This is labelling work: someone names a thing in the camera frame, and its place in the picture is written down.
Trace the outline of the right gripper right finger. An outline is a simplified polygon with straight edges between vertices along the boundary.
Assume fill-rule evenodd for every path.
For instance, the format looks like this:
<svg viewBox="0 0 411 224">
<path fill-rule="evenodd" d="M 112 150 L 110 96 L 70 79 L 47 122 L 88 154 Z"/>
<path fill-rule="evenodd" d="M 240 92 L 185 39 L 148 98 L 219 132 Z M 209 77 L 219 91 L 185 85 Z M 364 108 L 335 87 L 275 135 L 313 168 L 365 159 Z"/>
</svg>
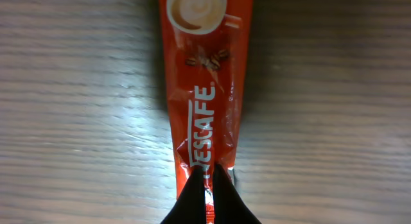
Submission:
<svg viewBox="0 0 411 224">
<path fill-rule="evenodd" d="M 215 224 L 261 224 L 244 204 L 227 172 L 220 164 L 214 165 L 213 200 Z"/>
</svg>

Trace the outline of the red stick sachet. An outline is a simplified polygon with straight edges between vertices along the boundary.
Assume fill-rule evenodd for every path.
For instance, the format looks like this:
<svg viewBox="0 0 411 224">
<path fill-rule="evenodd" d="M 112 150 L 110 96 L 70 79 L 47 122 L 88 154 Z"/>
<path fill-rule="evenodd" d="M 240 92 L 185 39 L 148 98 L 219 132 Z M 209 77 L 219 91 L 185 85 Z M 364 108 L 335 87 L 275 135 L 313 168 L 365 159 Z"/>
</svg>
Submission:
<svg viewBox="0 0 411 224">
<path fill-rule="evenodd" d="M 253 0 L 159 0 L 177 199 L 193 168 L 214 223 L 214 165 L 233 169 Z"/>
</svg>

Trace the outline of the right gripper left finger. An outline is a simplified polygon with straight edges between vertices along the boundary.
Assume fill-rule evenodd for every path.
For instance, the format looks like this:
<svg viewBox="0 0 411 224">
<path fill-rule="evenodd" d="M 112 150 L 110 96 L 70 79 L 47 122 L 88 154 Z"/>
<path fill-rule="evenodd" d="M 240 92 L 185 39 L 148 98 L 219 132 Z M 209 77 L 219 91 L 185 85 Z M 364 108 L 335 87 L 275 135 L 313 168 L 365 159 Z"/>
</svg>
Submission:
<svg viewBox="0 0 411 224">
<path fill-rule="evenodd" d="M 161 224 L 206 224 L 202 168 L 195 166 L 175 205 Z"/>
</svg>

